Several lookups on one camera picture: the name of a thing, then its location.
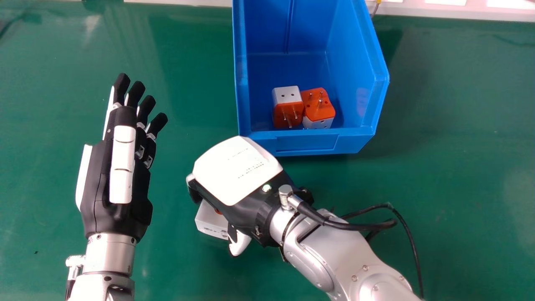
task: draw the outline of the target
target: robotic arm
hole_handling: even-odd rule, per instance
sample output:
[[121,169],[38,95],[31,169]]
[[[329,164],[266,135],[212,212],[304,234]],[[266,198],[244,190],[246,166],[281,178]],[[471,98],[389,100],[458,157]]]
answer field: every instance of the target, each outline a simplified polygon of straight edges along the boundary
[[134,299],[134,251],[152,218],[149,169],[167,117],[159,113],[147,124],[156,101],[148,95],[138,106],[145,86],[136,81],[127,93],[129,85],[120,74],[111,87],[102,140],[83,148],[75,199],[87,248],[65,261],[65,300]]
[[311,206],[278,161],[249,138],[212,147],[186,178],[189,194],[228,222],[228,249],[241,254],[251,240],[281,250],[285,261],[336,301],[417,301],[407,280],[382,262],[359,231],[393,227],[348,224]]

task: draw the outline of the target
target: black cable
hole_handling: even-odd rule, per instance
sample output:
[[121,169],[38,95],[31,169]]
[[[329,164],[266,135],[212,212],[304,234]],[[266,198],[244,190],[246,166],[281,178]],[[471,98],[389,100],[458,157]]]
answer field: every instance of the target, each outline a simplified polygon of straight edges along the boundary
[[348,231],[375,231],[375,230],[385,230],[390,229],[394,227],[397,222],[394,220],[378,223],[378,224],[348,224],[348,223],[340,223],[340,222],[334,222],[329,220],[328,218],[324,217],[323,215],[319,214],[312,206],[310,206],[306,202],[300,202],[297,206],[296,210],[306,215],[307,217],[311,218],[313,221],[319,223],[320,225],[325,225],[341,230],[348,230]]
[[[386,208],[386,209],[392,211],[392,213],[394,213],[394,215],[398,218],[400,223],[403,225],[403,228],[405,229],[405,232],[407,233],[407,237],[409,238],[410,246],[412,248],[412,254],[414,255],[414,262],[415,262],[415,265],[416,265],[416,273],[418,274],[418,286],[420,287],[420,298],[424,299],[424,284],[423,284],[423,281],[422,281],[422,270],[420,268],[420,260],[418,258],[418,252],[416,251],[416,245],[414,243],[414,239],[413,239],[412,234],[411,234],[411,232],[409,230],[409,226],[405,222],[405,219],[403,219],[401,214],[394,208],[394,206],[392,206],[392,204],[384,203],[384,204],[373,205],[373,206],[370,206],[368,208],[364,208],[364,209],[361,209],[359,211],[355,211],[355,212],[343,215],[341,218],[344,219],[344,220],[347,220],[347,219],[350,219],[352,217],[356,217],[356,216],[359,216],[361,214],[370,212],[370,211],[375,210],[375,209],[380,209],[380,208]],[[368,233],[368,235],[366,237],[366,240],[368,240],[368,239],[371,240],[375,235],[377,235],[379,233],[379,231],[380,230],[371,230],[370,233]]]

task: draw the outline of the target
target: green surface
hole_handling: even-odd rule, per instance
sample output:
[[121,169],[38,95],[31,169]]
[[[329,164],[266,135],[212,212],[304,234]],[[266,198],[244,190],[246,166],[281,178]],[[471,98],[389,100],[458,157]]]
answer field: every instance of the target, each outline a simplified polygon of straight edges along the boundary
[[[0,29],[0,300],[63,298],[64,260],[85,250],[74,204],[82,145],[100,138],[119,72],[142,80],[170,118],[152,168],[153,223],[136,253],[136,300],[327,300],[276,249],[252,244],[230,258],[195,228],[184,178],[237,133],[231,11],[89,8],[0,1],[0,28],[10,25]],[[283,166],[338,214],[391,201],[416,239],[426,299],[531,300],[535,26],[375,23],[392,78],[377,136],[358,155]],[[372,248],[416,286],[401,228]]]

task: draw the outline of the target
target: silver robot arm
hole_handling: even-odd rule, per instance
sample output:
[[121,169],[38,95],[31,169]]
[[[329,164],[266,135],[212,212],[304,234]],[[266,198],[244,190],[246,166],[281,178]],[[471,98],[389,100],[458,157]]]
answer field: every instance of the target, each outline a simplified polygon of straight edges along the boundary
[[[313,209],[309,191],[296,188],[278,161],[251,139],[234,137],[215,145],[197,159],[186,182],[200,204],[197,228],[228,240],[232,256],[255,240],[280,248],[285,261],[331,300],[420,300],[361,235],[378,224],[348,224],[325,209]],[[382,226],[393,227],[392,222]]]
[[87,248],[67,258],[65,300],[130,301],[130,279],[136,244],[152,219],[148,199],[149,169],[156,155],[156,137],[167,123],[150,95],[139,104],[145,86],[120,74],[111,87],[102,140],[85,145],[76,189]]

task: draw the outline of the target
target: bolt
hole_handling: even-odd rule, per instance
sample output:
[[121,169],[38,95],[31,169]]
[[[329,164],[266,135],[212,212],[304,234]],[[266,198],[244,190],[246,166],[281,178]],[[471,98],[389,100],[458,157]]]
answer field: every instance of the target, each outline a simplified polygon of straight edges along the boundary
[[270,184],[264,184],[264,186],[262,186],[262,191],[263,192],[269,192],[271,190],[271,185]]
[[281,207],[284,210],[290,210],[292,209],[290,205],[288,204],[288,197],[293,194],[293,189],[290,185],[285,184],[281,187],[279,187],[279,199]]

